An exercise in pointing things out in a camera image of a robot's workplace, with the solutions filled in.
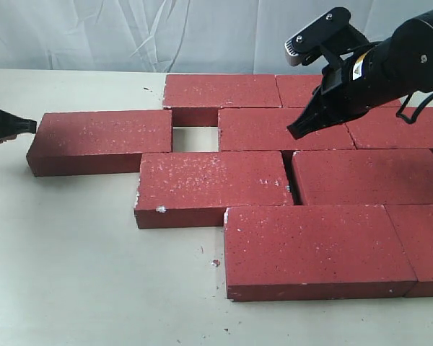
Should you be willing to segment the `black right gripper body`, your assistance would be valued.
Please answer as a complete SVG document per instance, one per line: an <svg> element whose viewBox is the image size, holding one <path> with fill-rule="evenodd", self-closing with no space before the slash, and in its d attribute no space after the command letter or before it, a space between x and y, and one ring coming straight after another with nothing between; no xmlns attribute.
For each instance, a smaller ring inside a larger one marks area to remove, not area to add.
<svg viewBox="0 0 433 346"><path fill-rule="evenodd" d="M339 68L327 65L305 109L335 114L367 114L371 109L412 94L416 88L398 69L389 41L358 48Z"/></svg>

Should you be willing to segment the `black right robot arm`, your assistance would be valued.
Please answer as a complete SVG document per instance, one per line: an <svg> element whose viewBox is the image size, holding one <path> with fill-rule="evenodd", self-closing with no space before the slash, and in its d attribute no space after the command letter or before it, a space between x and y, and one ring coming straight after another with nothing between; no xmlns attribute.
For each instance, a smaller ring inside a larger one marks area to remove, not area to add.
<svg viewBox="0 0 433 346"><path fill-rule="evenodd" d="M287 129L295 139L341 125L415 92L427 94L411 116L416 122L433 100L433 10L406 20L383 41L370 42L350 23L351 13L334 7L289 38L285 44L290 66L308 66L324 57L322 81L301 115Z"/></svg>

